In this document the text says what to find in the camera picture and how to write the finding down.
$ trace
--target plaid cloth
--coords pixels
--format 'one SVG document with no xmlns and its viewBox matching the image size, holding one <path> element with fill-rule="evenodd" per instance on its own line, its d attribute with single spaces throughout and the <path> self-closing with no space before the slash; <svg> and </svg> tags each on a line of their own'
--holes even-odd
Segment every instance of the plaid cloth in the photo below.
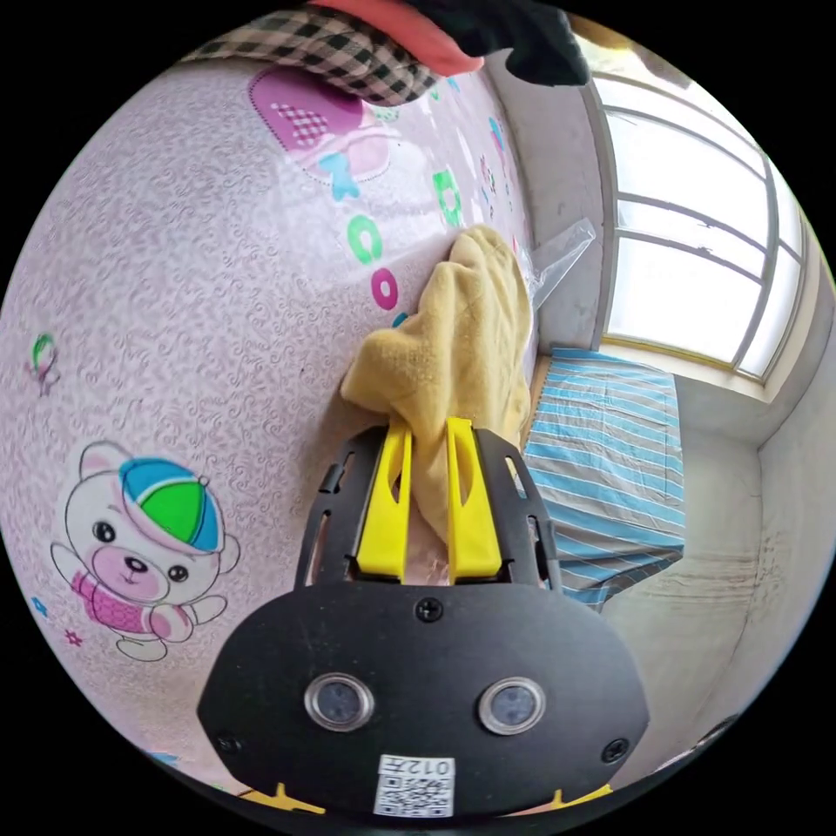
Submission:
<svg viewBox="0 0 836 836">
<path fill-rule="evenodd" d="M 275 11 L 215 38 L 182 61 L 232 57 L 299 67 L 384 107 L 415 101 L 438 81 L 388 35 L 356 17 L 319 7 Z"/>
</svg>

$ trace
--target yellow robot part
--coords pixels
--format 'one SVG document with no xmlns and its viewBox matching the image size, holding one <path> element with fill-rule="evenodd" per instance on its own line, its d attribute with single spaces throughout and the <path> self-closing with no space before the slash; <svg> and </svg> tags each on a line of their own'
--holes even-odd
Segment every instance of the yellow robot part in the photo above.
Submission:
<svg viewBox="0 0 836 836">
<path fill-rule="evenodd" d="M 592 801 L 593 799 L 600 799 L 604 795 L 609 795 L 612 792 L 612 787 L 609 784 L 605 784 L 601 787 L 600 790 L 595 790 L 591 792 L 589 795 L 584 795 L 580 799 L 575 799 L 574 801 L 567 801 L 563 803 L 563 790 L 558 790 L 555 793 L 555 799 L 551 802 L 551 809 L 552 810 L 562 810 L 564 807 L 573 807 L 575 804 L 583 804 L 585 801 Z"/>
<path fill-rule="evenodd" d="M 247 801 L 254 801 L 256 804 L 263 804 L 267 807 L 275 807 L 277 810 L 287 810 L 289 812 L 297 810 L 302 812 L 316 812 L 319 815 L 325 813 L 325 810 L 323 810 L 322 807 L 315 807 L 313 804 L 306 804 L 304 801 L 297 801 L 296 799 L 290 798 L 290 796 L 285 792 L 284 784 L 279 784 L 276 788 L 276 794 L 272 798 L 270 798 L 269 795 L 265 795 L 263 792 L 257 792 L 256 790 L 245 792 L 243 795 L 239 795 L 239 798 L 246 799 Z"/>
<path fill-rule="evenodd" d="M 395 485 L 401 478 L 395 495 Z M 412 431 L 402 421 L 389 425 L 369 497 L 366 525 L 357 552 L 364 575 L 396 577 L 407 569 Z"/>
<path fill-rule="evenodd" d="M 502 555 L 473 426 L 465 418 L 447 419 L 447 464 L 450 583 L 495 577 Z"/>
</svg>

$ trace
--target bear's blue and green cap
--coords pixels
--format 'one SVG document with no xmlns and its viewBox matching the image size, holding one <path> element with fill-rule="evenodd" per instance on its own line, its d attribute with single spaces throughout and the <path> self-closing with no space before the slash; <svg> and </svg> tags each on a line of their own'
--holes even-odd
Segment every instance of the bear's blue and green cap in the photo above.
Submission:
<svg viewBox="0 0 836 836">
<path fill-rule="evenodd" d="M 119 469 L 125 504 L 185 546 L 223 548 L 223 523 L 208 481 L 166 459 L 130 459 Z"/>
</svg>

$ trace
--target qr code label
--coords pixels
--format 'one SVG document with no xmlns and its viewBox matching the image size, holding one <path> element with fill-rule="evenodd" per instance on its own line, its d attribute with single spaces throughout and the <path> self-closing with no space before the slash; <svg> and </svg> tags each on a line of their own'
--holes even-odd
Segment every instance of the qr code label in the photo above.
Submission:
<svg viewBox="0 0 836 836">
<path fill-rule="evenodd" d="M 383 755 L 378 775 L 375 815 L 401 819 L 448 819 L 453 815 L 453 758 Z"/>
</svg>

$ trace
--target window sill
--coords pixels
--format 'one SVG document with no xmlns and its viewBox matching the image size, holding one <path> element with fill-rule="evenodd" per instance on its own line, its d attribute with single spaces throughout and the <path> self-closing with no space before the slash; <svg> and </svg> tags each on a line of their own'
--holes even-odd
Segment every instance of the window sill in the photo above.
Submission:
<svg viewBox="0 0 836 836">
<path fill-rule="evenodd" d="M 691 381 L 708 383 L 726 389 L 729 392 L 741 394 L 744 397 L 752 398 L 761 403 L 770 403 L 772 398 L 767 393 L 766 387 L 762 384 L 741 377 L 739 374 L 724 372 L 718 368 L 704 366 L 695 361 L 683 360 L 680 357 L 673 357 L 670 354 L 663 354 L 659 351 L 649 351 L 646 348 L 633 348 L 622 345 L 615 345 L 607 342 L 606 338 L 598 349 L 602 354 L 609 354 L 621 360 L 630 360 L 634 363 L 643 363 L 645 366 L 660 368 L 669 372 L 675 377 L 684 377 Z"/>
</svg>

